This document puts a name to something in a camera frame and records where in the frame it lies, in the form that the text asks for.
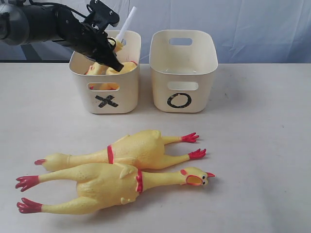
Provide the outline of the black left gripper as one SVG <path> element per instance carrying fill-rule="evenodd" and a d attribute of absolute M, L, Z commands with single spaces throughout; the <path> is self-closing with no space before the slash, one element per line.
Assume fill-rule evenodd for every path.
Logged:
<path fill-rule="evenodd" d="M 60 26 L 60 36 L 65 41 L 63 46 L 117 72 L 123 69 L 124 65 L 118 61 L 105 31 L 94 30 L 83 23 L 69 22 Z"/>

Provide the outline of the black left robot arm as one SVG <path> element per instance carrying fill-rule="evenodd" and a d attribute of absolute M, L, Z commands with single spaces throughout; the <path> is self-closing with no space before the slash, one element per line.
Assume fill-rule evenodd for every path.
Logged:
<path fill-rule="evenodd" d="M 0 5 L 0 40 L 10 46 L 52 41 L 78 52 L 89 60 L 121 71 L 123 64 L 116 55 L 116 44 L 105 32 L 108 25 L 117 26 L 119 15 L 100 0 L 87 4 L 89 15 L 54 2 L 10 0 Z"/>

